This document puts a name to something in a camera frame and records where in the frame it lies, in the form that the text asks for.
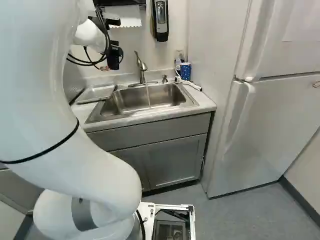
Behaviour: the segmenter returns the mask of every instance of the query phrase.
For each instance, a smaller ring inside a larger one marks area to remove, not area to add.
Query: refrigerator door
[[[207,190],[277,181],[320,126],[320,74],[234,81]]]
[[[236,76],[262,77],[320,71],[320,1],[251,1]]]

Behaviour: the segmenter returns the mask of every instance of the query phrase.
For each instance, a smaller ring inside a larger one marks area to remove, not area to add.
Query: refrigerator handle
[[[252,84],[250,84],[248,82],[243,82],[243,86],[247,87],[247,95],[245,97],[243,108],[241,110],[241,114],[240,114],[239,119],[237,121],[236,128],[235,128],[232,136],[230,137],[230,140],[226,143],[225,153],[227,153],[229,151],[229,149],[233,145],[234,141],[239,137],[240,130],[243,128],[243,126],[248,121],[249,112],[250,112],[251,106],[254,102],[255,95],[256,95],[256,89]]]

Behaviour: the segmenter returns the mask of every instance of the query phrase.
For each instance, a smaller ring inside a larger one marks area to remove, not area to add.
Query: blue cup
[[[191,63],[183,62],[180,64],[181,79],[190,81],[191,79]]]

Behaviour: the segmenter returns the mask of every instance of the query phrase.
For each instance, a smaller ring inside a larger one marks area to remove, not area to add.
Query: white refrigerator
[[[188,24],[192,80],[217,104],[203,189],[277,181],[320,126],[320,2],[189,0]]]

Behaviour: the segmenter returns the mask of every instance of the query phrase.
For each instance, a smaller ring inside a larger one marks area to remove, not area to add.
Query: gray floor
[[[208,200],[201,185],[144,202],[193,204],[197,240],[320,240],[320,228],[278,183]],[[47,240],[33,227],[27,240]]]

